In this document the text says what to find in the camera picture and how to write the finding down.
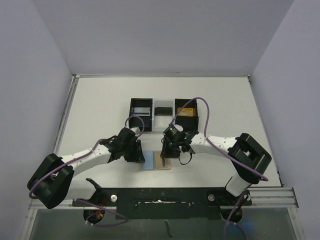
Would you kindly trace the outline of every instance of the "white wall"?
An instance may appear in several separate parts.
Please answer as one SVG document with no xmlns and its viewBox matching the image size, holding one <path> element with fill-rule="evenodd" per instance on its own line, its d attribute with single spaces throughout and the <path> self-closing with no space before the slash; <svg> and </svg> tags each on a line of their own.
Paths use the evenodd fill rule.
<svg viewBox="0 0 320 240">
<path fill-rule="evenodd" d="M 75 74 L 251 74 L 293 0 L 33 0 Z"/>
<path fill-rule="evenodd" d="M 320 4 L 295 0 L 252 75 L 283 182 L 294 187 L 308 240 L 320 225 Z"/>
<path fill-rule="evenodd" d="M 53 150 L 71 73 L 31 0 L 0 1 L 0 239 L 19 238 L 27 182 Z"/>
</svg>

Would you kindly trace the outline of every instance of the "black mount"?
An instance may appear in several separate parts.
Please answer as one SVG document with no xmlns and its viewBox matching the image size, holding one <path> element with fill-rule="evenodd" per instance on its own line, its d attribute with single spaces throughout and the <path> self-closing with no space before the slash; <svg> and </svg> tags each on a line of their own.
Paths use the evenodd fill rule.
<svg viewBox="0 0 320 240">
<path fill-rule="evenodd" d="M 30 190 L 39 181 L 39 179 L 64 164 L 61 159 L 62 157 L 58 157 L 54 153 L 46 156 L 27 183 L 27 188 Z M 65 199 L 74 173 L 75 171 L 72 166 L 65 166 L 61 168 L 57 175 L 48 176 L 43 182 L 41 182 L 34 190 L 33 194 L 48 209 L 53 209 Z"/>
<path fill-rule="evenodd" d="M 91 202 L 91 203 L 93 203 L 95 205 L 98 205 L 98 206 L 103 206 L 106 198 L 102 194 L 101 186 L 99 184 L 97 184 L 94 180 L 92 180 L 91 178 L 86 178 L 85 180 L 90 182 L 95 188 L 95 192 L 92 195 L 92 197 L 90 198 L 89 202 Z M 105 211 L 104 210 L 100 210 L 100 212 L 104 216 Z M 97 210 L 96 209 L 89 209 L 89 210 L 84 209 L 83 210 L 83 219 L 87 220 L 87 218 L 89 217 L 88 221 L 90 223 L 92 223 L 92 224 L 99 223 L 103 219 L 103 216 L 97 214 Z"/>
<path fill-rule="evenodd" d="M 249 168 L 264 174 L 269 163 L 271 162 L 271 155 L 249 134 L 242 133 L 235 138 L 237 141 L 228 149 L 228 155 L 238 160 L 240 163 Z M 239 176 L 251 184 L 257 184 L 260 177 L 251 171 L 232 162 Z"/>
<path fill-rule="evenodd" d="M 249 190 L 246 190 L 245 194 L 249 196 Z M 112 195 L 117 196 L 116 202 L 111 201 Z M 116 207 L 116 212 L 128 219 L 208 218 L 209 220 L 220 220 L 222 213 L 226 212 L 226 209 L 221 209 L 220 206 L 233 207 L 239 199 L 227 192 L 224 187 L 96 187 L 96 192 L 88 202 L 101 206 L 102 198 L 105 199 L 103 204 L 105 207 Z M 73 201 L 72 205 L 74 207 L 86 206 L 85 203 L 79 201 Z M 243 197 L 241 205 L 250 206 L 252 202 Z M 239 218 L 239 214 L 235 213 L 232 220 L 236 220 L 236 215 Z"/>
</svg>

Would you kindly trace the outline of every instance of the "purple cable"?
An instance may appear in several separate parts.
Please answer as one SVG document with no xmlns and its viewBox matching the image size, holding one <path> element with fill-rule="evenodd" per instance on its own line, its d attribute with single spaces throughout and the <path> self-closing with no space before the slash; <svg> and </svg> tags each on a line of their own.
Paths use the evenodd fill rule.
<svg viewBox="0 0 320 240">
<path fill-rule="evenodd" d="M 233 223 L 233 224 L 234 224 L 234 222 L 229 221 L 229 220 L 230 220 L 232 214 L 233 214 L 234 211 L 236 210 L 237 206 L 239 205 L 239 203 L 240 203 L 240 201 L 241 201 L 241 199 L 243 198 L 244 195 L 245 195 L 245 192 L 242 192 L 241 195 L 239 196 L 238 201 L 236 202 L 236 204 L 235 204 L 234 207 L 232 208 L 232 210 L 231 210 L 231 212 L 230 212 L 227 220 L 225 221 L 224 229 L 223 229 L 223 239 L 224 239 L 224 240 L 226 240 L 226 233 L 227 233 L 227 226 L 228 226 L 228 224 L 229 224 L 229 223 Z M 240 225 L 238 225 L 238 227 L 243 231 L 246 240 L 248 240 L 248 236 L 247 236 L 245 230 L 244 230 Z"/>
<path fill-rule="evenodd" d="M 172 119 L 171 123 L 173 124 L 174 121 L 176 120 L 177 116 L 179 115 L 179 113 L 182 111 L 183 108 L 185 108 L 189 103 L 191 103 L 193 100 L 196 99 L 200 99 L 202 100 L 205 105 L 206 105 L 206 110 L 207 110 L 207 115 L 206 115 L 206 121 L 205 121 L 205 125 L 204 125 L 204 137 L 206 138 L 206 140 L 208 141 L 208 143 L 214 147 L 218 152 L 220 152 L 221 154 L 223 154 L 227 159 L 230 159 L 232 162 L 234 162 L 235 164 L 238 164 L 239 166 L 243 167 L 244 169 L 249 170 L 250 172 L 252 172 L 253 174 L 259 176 L 260 178 L 262 178 L 262 181 L 268 182 L 269 179 L 267 177 L 265 177 L 264 175 L 262 175 L 261 173 L 257 172 L 256 170 L 253 170 L 252 168 L 244 165 L 243 163 L 239 162 L 238 160 L 234 159 L 233 157 L 229 156 L 227 153 L 225 153 L 224 151 L 222 151 L 221 149 L 219 149 L 213 142 L 211 142 L 209 140 L 209 138 L 207 138 L 207 127 L 208 127 L 208 123 L 209 123 L 209 117 L 210 117 L 210 109 L 209 109 L 209 105 L 207 103 L 206 100 L 204 100 L 202 97 L 194 97 L 192 99 L 190 99 L 185 105 L 183 105 L 183 107 L 181 107 L 181 109 L 178 111 L 178 113 L 174 116 L 174 118 Z"/>
<path fill-rule="evenodd" d="M 104 228 L 104 227 L 114 227 L 114 226 L 118 226 L 118 225 L 125 224 L 126 222 L 128 222 L 128 218 L 126 218 L 125 216 L 121 215 L 120 213 L 117 213 L 117 212 L 115 212 L 115 211 L 111 211 L 111 210 L 109 210 L 109 209 L 107 209 L 107 208 L 105 208 L 105 207 L 103 207 L 103 206 L 98 206 L 98 205 L 95 205 L 95 204 L 93 204 L 93 203 L 91 203 L 91 202 L 87 202 L 87 201 L 85 201 L 85 200 L 83 200 L 83 199 L 79 199 L 79 198 L 78 198 L 77 201 L 79 201 L 79 202 L 81 202 L 81 203 L 84 203 L 84 204 L 87 204 L 87 205 L 90 205 L 90 206 L 92 206 L 92 207 L 96 207 L 96 208 L 98 208 L 98 209 L 104 210 L 104 211 L 106 211 L 106 212 L 112 213 L 112 214 L 117 215 L 117 216 L 119 216 L 119 217 L 121 217 L 121 218 L 124 219 L 124 220 L 121 221 L 121 222 L 111 223 L 111 224 L 93 224 L 93 225 L 92 225 L 93 227 L 101 227 L 101 228 Z M 94 215 L 96 215 L 96 213 L 89 215 L 85 220 L 89 222 L 89 218 L 91 218 L 91 217 L 94 216 Z"/>
<path fill-rule="evenodd" d="M 53 169 L 52 171 L 48 172 L 46 175 L 44 175 L 42 178 L 39 179 L 39 181 L 37 181 L 33 187 L 30 189 L 30 192 L 29 192 L 29 198 L 31 199 L 37 199 L 37 197 L 35 196 L 32 196 L 32 193 L 35 191 L 35 189 L 38 187 L 38 185 L 40 183 L 42 183 L 47 177 L 49 177 L 51 174 L 55 174 L 57 171 L 59 171 L 60 169 L 64 168 L 65 166 L 69 165 L 69 164 L 72 164 L 73 162 L 75 161 L 78 161 L 80 159 L 83 159 L 87 156 L 89 156 L 90 154 L 92 154 L 94 152 L 94 150 L 97 148 L 98 144 L 102 141 L 102 140 L 105 140 L 105 138 L 102 138 L 102 139 L 99 139 L 95 145 L 93 146 L 93 148 L 86 154 L 82 155 L 82 156 L 78 156 L 70 161 L 67 161 L 65 162 L 64 164 L 58 166 L 57 168 Z"/>
<path fill-rule="evenodd" d="M 238 228 L 243 232 L 243 234 L 244 234 L 244 236 L 245 236 L 245 240 L 249 240 L 249 237 L 248 237 L 245 229 L 244 229 L 241 225 L 239 225 L 238 223 L 235 224 L 235 223 L 232 222 L 232 221 L 229 221 L 228 223 L 231 223 L 231 224 L 235 225 L 236 227 L 238 227 Z"/>
<path fill-rule="evenodd" d="M 142 131 L 140 132 L 140 134 L 139 134 L 138 136 L 136 136 L 136 137 L 138 138 L 138 137 L 140 137 L 140 136 L 144 133 L 144 131 L 145 131 L 145 123 L 144 123 L 144 121 L 142 120 L 141 117 L 139 117 L 139 116 L 137 116 L 137 115 L 132 115 L 132 116 L 129 116 L 129 117 L 125 120 L 125 122 L 124 122 L 124 126 L 125 126 L 125 127 L 127 126 L 127 122 L 129 121 L 129 119 L 132 119 L 132 118 L 140 119 L 140 121 L 142 122 Z"/>
</svg>

